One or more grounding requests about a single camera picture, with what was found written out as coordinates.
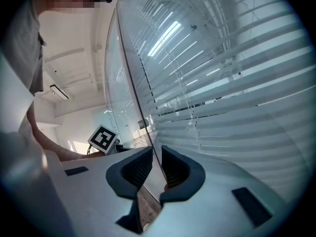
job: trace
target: person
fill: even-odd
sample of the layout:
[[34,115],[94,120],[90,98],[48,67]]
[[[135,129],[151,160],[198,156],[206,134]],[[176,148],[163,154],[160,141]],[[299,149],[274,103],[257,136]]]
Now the person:
[[[91,7],[94,0],[26,0],[8,26],[1,43],[1,50],[12,69],[28,88],[35,94],[43,91],[42,45],[39,15],[48,10],[60,11],[69,8]],[[104,156],[102,152],[81,155],[65,149],[48,139],[38,128],[34,104],[27,111],[19,128],[19,135],[31,144],[36,141],[44,151],[53,151],[60,161],[94,158]]]

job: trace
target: gray shirt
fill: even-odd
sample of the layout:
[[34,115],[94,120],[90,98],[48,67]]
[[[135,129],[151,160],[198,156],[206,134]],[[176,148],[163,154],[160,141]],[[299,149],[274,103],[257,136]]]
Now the gray shirt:
[[8,26],[2,51],[32,94],[43,91],[40,23],[33,0],[26,0]]

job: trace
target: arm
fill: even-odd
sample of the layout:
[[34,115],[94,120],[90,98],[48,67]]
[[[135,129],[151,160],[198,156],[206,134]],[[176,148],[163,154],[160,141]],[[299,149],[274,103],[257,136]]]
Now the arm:
[[34,112],[34,103],[30,106],[27,112],[27,118],[31,124],[33,135],[37,142],[41,145],[41,147],[45,150],[50,150],[56,153],[60,161],[67,161],[67,160],[77,160],[77,159],[87,159],[87,158],[94,158],[94,157],[101,157],[104,156],[102,152],[96,152],[90,155],[81,155],[65,149],[50,139],[48,139],[38,128],[35,120],[35,112]]

